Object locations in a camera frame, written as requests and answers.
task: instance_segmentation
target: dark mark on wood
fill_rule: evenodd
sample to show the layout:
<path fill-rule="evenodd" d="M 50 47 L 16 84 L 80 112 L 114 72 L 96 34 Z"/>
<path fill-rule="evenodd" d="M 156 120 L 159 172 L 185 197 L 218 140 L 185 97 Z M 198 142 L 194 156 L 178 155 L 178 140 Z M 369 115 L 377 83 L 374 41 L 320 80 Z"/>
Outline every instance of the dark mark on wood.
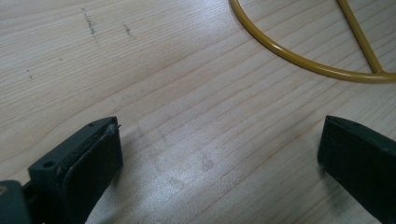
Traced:
<path fill-rule="evenodd" d="M 30 78 L 30 79 L 33 79 L 32 75 L 30 75 L 30 70 L 29 70 L 29 69 L 26 69 L 26 72 L 27 72 L 27 75 L 29 75 L 29 78 Z"/>
<path fill-rule="evenodd" d="M 127 25 L 123 25 L 123 27 L 125 28 L 125 33 L 126 33 L 129 37 L 131 37 L 131 38 L 133 38 L 133 39 L 136 39 L 136 38 L 131 34 L 131 29 L 129 29 L 129 27 L 128 27 Z"/>
<path fill-rule="evenodd" d="M 96 31 L 95 31 L 95 28 L 94 28 L 95 23 L 91 20 L 91 18 L 85 12 L 85 7 L 83 7 L 81 10 L 84 13 L 85 21 L 88 23 L 88 26 L 90 27 L 91 35 L 95 39 L 96 44 L 98 44 L 98 41 L 96 40 L 96 35 L 95 35 L 96 34 Z"/>

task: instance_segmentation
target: yellow metal wire frame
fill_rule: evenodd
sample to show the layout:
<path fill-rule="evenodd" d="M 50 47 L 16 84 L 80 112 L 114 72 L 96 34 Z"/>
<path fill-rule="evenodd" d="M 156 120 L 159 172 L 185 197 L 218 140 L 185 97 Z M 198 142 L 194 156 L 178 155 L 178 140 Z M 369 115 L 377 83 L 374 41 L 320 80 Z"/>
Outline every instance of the yellow metal wire frame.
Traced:
<path fill-rule="evenodd" d="M 257 28 L 254 23 L 248 18 L 241 5 L 239 4 L 238 0 L 230 0 L 230 2 L 236 17 L 238 18 L 238 20 L 241 21 L 241 23 L 248 30 L 248 32 L 269 50 L 291 63 L 295 63 L 302 68 L 328 77 L 335 77 L 343 80 L 376 83 L 396 82 L 395 73 L 388 73 L 382 69 L 381 64 L 375 57 L 375 54 L 369 42 L 367 41 L 363 31 L 361 30 L 361 27 L 359 26 L 358 21 L 353 15 L 353 12 L 347 3 L 347 0 L 338 0 L 338 3 L 340 5 L 340 8 L 344 12 L 346 20 L 348 21 L 353 34 L 355 35 L 359 45 L 361 46 L 361 50 L 366 57 L 368 64 L 373 70 L 373 73 L 353 72 L 334 68 L 322 63 L 316 63 L 314 61 L 306 59 L 305 57 L 295 54 L 294 52 L 285 49 L 281 45 L 277 44 L 274 40 L 269 38 L 259 28 Z"/>

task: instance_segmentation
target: wood grain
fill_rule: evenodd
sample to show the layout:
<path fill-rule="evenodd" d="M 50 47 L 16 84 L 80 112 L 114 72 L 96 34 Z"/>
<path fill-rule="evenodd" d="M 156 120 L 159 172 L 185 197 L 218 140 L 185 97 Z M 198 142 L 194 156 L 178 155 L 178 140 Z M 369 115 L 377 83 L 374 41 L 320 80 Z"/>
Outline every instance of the wood grain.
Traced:
<path fill-rule="evenodd" d="M 395 72 L 395 2 L 349 2 Z M 241 4 L 285 47 L 370 71 L 335 1 Z M 26 183 L 90 121 L 122 125 L 124 168 L 89 223 L 376 223 L 316 154 L 326 115 L 396 139 L 395 96 L 277 57 L 227 0 L 0 2 L 0 179 Z"/>

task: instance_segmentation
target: small hole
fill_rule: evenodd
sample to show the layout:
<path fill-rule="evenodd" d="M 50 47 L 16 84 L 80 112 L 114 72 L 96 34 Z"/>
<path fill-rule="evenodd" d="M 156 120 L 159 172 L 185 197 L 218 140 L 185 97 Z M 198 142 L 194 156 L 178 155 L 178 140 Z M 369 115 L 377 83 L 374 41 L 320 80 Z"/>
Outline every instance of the small hole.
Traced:
<path fill-rule="evenodd" d="M 50 168 L 53 165 L 55 165 L 55 162 L 53 161 L 47 161 L 46 163 L 43 164 L 44 168 Z"/>

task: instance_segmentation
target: dark green plastic part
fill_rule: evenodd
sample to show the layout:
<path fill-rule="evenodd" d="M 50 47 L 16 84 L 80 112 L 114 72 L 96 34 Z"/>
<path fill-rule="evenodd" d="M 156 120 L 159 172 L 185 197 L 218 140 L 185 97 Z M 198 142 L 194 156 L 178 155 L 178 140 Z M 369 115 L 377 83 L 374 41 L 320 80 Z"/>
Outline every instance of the dark green plastic part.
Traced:
<path fill-rule="evenodd" d="M 84 223 L 122 167 L 117 118 L 92 122 L 29 167 L 47 223 Z"/>
<path fill-rule="evenodd" d="M 31 224 L 21 184 L 15 180 L 0 181 L 0 223 Z"/>
<path fill-rule="evenodd" d="M 382 223 L 396 223 L 396 142 L 354 121 L 327 116 L 318 162 Z"/>

